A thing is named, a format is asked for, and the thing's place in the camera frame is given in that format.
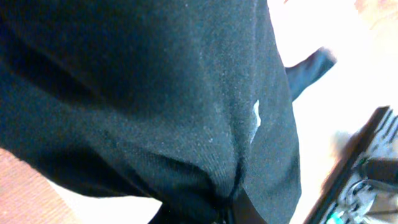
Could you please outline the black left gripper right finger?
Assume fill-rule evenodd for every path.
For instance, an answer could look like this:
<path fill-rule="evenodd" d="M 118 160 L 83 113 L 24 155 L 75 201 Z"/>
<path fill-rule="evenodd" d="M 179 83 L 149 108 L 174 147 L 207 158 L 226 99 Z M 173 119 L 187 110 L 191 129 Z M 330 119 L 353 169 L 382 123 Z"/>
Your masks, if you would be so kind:
<path fill-rule="evenodd" d="M 233 224 L 267 224 L 250 201 L 247 193 L 242 190 L 232 206 Z"/>

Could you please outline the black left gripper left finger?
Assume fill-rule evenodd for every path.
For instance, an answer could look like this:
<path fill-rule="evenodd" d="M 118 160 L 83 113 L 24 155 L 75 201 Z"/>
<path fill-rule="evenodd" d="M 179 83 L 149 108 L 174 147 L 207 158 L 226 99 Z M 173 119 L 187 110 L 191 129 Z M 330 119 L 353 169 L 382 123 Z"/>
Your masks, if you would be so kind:
<path fill-rule="evenodd" d="M 222 220 L 224 200 L 200 198 L 162 202 L 149 224 L 211 224 Z"/>

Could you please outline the black garment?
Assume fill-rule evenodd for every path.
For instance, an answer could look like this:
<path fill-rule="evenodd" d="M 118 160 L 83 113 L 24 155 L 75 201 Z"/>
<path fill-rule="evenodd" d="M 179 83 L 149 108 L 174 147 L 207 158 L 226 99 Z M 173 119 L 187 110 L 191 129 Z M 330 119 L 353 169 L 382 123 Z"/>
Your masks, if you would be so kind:
<path fill-rule="evenodd" d="M 267 223 L 301 195 L 292 102 L 334 60 L 283 66 L 266 1 L 1 0 L 1 147 L 89 197 L 224 200 Z"/>

